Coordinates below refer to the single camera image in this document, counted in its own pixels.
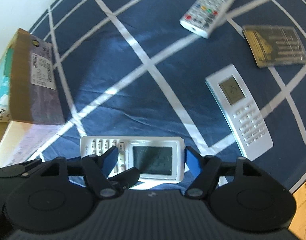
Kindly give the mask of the white Gree remote control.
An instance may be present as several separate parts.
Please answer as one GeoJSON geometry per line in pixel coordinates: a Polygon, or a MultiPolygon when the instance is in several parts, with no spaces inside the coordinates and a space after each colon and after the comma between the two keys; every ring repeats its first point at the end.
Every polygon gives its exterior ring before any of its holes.
{"type": "Polygon", "coordinates": [[[111,147],[118,154],[114,166],[105,174],[115,176],[130,168],[139,170],[139,180],[179,183],[184,177],[184,140],[181,137],[84,136],[80,139],[80,155],[101,156],[111,147]]]}

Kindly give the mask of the white slim screen remote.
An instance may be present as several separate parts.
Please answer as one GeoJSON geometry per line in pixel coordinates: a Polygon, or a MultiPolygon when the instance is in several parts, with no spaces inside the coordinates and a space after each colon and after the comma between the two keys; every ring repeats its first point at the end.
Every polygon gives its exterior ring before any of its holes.
{"type": "Polygon", "coordinates": [[[243,157],[251,161],[273,147],[267,125],[243,78],[233,64],[206,77],[243,157]]]}

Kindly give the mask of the teal white mask box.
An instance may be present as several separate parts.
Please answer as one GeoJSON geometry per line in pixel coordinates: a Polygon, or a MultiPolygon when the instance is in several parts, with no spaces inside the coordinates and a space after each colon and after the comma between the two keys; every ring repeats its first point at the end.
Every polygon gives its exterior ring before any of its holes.
{"type": "Polygon", "coordinates": [[[10,121],[9,88],[13,48],[8,48],[0,60],[0,122],[10,121]]]}

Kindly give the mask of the white multicolour button remote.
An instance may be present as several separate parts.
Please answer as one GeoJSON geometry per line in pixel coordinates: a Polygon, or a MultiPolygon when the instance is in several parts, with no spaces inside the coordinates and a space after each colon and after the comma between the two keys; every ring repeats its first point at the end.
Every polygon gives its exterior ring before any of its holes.
{"type": "Polygon", "coordinates": [[[235,0],[197,0],[180,19],[185,29],[209,38],[235,0]]]}

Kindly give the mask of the brown cardboard box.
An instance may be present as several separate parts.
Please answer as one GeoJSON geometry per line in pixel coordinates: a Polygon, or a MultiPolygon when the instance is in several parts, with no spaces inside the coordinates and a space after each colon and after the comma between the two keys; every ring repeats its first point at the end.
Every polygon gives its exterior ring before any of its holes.
{"type": "Polygon", "coordinates": [[[52,62],[52,45],[18,29],[10,74],[10,121],[0,122],[0,167],[30,158],[65,123],[52,62]]]}

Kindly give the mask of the blue checkered bed sheet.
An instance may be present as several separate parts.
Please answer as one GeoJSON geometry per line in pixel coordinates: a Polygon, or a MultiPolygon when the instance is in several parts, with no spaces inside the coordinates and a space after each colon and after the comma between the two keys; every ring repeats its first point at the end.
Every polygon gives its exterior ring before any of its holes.
{"type": "Polygon", "coordinates": [[[306,181],[306,63],[258,68],[240,28],[284,25],[306,49],[306,0],[236,0],[209,39],[180,26],[196,0],[56,0],[30,32],[55,46],[66,124],[34,152],[79,154],[84,135],[179,136],[204,154],[241,154],[205,78],[233,64],[273,141],[256,164],[294,191],[306,181]]]}

